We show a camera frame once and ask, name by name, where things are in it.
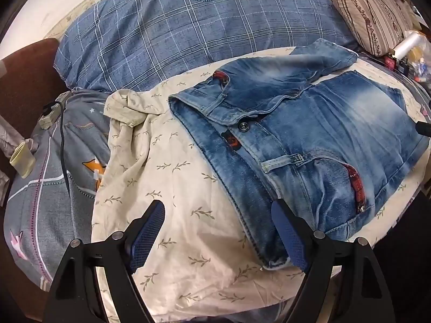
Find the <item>blue denim jeans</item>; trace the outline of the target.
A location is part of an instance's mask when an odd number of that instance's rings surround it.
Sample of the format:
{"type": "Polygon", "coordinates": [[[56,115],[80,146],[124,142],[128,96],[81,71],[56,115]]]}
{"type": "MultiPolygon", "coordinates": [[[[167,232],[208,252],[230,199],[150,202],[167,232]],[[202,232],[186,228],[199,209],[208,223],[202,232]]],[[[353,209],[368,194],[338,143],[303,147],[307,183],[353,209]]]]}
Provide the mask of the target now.
{"type": "Polygon", "coordinates": [[[231,61],[168,99],[268,270],[293,259],[272,221],[273,201],[345,241],[427,150],[402,92],[355,71],[357,59],[319,39],[288,55],[231,61]]]}

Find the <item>red small box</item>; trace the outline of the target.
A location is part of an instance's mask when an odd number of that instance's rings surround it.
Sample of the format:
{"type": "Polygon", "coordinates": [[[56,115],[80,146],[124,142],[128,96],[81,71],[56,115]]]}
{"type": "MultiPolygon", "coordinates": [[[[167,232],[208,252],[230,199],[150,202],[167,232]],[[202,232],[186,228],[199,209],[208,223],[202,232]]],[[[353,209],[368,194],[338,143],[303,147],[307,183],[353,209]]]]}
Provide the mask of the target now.
{"type": "Polygon", "coordinates": [[[387,69],[394,71],[397,66],[397,59],[394,58],[392,55],[385,55],[384,56],[384,65],[387,67],[387,69]]]}

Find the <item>white plastic roll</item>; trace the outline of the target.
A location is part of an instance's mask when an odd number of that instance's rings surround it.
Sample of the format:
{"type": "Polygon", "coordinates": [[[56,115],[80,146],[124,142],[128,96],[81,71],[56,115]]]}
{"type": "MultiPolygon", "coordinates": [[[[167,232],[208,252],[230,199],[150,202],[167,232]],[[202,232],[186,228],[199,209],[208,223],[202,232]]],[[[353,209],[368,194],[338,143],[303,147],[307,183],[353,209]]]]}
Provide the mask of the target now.
{"type": "Polygon", "coordinates": [[[405,38],[392,49],[392,55],[397,60],[402,60],[423,39],[424,34],[419,31],[407,31],[405,38]]]}

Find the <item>grey star-print bedsheet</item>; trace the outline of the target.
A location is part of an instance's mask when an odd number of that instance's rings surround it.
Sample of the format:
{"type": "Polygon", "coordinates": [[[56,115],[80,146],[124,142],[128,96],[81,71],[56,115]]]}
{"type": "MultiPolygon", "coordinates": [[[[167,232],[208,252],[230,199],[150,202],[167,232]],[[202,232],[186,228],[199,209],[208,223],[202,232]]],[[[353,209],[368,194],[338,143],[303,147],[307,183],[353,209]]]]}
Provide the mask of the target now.
{"type": "Polygon", "coordinates": [[[91,240],[96,191],[110,158],[107,97],[76,90],[48,130],[35,128],[36,164],[27,178],[14,178],[6,200],[6,244],[16,266],[43,291],[69,243],[91,240]]]}

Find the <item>striped beige cushion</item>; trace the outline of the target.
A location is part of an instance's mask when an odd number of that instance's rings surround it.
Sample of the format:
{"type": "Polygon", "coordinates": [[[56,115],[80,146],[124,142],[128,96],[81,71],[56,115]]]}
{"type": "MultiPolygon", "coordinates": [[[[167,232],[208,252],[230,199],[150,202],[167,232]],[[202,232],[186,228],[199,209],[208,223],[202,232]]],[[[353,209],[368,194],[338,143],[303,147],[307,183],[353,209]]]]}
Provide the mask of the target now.
{"type": "Polygon", "coordinates": [[[414,29],[411,8],[401,0],[332,0],[356,41],[380,57],[414,29]]]}

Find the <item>beige leaf-print blanket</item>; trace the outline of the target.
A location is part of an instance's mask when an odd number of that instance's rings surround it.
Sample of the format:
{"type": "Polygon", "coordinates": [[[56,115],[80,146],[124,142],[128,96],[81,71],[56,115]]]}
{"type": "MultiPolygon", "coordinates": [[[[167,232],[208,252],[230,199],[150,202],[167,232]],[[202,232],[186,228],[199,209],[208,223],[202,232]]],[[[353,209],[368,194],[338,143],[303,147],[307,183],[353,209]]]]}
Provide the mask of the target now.
{"type": "MultiPolygon", "coordinates": [[[[134,274],[142,299],[157,322],[218,316],[271,306],[293,297],[302,279],[290,261],[266,269],[242,228],[226,190],[179,120],[171,95],[208,79],[239,58],[277,57],[273,49],[201,66],[145,92],[122,88],[105,102],[110,119],[110,159],[96,194],[92,239],[124,230],[149,204],[161,201],[165,220],[144,266],[134,274]]],[[[416,89],[358,57],[353,69],[402,92],[408,115],[425,118],[416,89]]],[[[425,176],[427,150],[370,222],[347,240],[380,240],[425,176]]]]}

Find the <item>beige tape roll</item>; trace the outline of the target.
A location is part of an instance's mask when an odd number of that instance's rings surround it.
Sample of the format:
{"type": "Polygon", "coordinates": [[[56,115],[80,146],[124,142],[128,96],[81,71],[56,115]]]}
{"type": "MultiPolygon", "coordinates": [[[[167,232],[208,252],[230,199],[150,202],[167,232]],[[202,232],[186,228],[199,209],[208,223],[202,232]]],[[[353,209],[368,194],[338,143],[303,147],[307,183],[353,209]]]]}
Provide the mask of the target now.
{"type": "Polygon", "coordinates": [[[21,142],[12,153],[9,163],[25,179],[32,172],[36,159],[32,154],[33,141],[31,139],[21,142]]]}

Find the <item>white power strip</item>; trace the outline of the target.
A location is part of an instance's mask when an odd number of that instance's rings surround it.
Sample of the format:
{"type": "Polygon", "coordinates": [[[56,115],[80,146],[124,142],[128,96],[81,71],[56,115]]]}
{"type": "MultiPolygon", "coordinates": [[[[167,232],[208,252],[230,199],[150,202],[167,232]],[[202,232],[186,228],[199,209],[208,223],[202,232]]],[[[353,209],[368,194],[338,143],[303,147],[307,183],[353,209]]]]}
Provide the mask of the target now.
{"type": "Polygon", "coordinates": [[[71,91],[61,93],[54,102],[50,102],[43,107],[42,115],[38,120],[39,127],[42,130],[48,130],[57,121],[65,110],[67,100],[71,94],[71,91]]]}

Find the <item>brown wooden headboard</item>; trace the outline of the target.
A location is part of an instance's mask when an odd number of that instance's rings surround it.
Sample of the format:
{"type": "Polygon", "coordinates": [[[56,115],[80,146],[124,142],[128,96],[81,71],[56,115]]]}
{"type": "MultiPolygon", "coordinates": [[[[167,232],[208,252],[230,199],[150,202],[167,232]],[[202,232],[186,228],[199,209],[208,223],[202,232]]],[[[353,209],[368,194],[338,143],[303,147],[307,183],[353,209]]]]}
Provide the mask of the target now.
{"type": "Polygon", "coordinates": [[[2,60],[1,117],[25,139],[32,136],[44,105],[67,91],[53,68],[59,41],[44,39],[30,44],[2,60]]]}

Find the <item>blue plaid pillow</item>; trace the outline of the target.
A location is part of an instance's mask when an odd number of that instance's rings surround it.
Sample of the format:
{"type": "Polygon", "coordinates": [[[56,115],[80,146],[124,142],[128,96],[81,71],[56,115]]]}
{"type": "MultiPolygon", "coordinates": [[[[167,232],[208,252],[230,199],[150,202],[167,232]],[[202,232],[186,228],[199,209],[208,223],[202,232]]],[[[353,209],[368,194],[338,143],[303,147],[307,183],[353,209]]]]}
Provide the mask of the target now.
{"type": "Polygon", "coordinates": [[[101,0],[66,30],[54,69],[70,89],[147,91],[227,58],[358,44],[331,0],[101,0]]]}

